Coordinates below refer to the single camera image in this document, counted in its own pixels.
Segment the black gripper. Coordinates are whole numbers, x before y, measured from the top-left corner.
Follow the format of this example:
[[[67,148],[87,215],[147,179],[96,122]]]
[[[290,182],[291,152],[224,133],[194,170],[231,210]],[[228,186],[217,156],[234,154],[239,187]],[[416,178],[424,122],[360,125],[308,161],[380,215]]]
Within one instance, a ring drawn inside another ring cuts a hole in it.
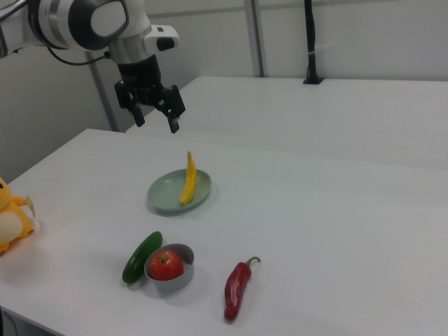
[[[181,93],[176,85],[164,87],[155,55],[132,64],[118,64],[122,80],[115,85],[120,108],[127,109],[137,127],[144,123],[140,104],[155,106],[167,118],[172,134],[179,130],[179,118],[186,110]]]

